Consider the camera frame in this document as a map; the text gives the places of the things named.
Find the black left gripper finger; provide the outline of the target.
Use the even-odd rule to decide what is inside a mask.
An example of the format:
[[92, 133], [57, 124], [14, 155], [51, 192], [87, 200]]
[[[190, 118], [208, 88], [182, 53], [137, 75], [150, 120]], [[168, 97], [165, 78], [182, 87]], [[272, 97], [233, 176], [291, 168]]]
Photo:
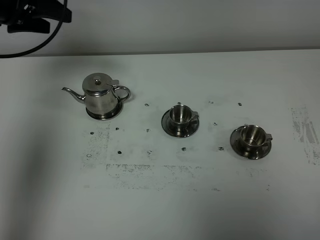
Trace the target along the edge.
[[49, 34], [50, 33], [50, 23], [48, 21], [44, 22], [24, 22], [22, 24], [13, 24], [7, 26], [7, 32], [10, 34], [29, 32], [29, 33], [40, 33]]
[[51, 19], [72, 22], [72, 11], [68, 9], [68, 0], [18, 0], [14, 12], [14, 20]]

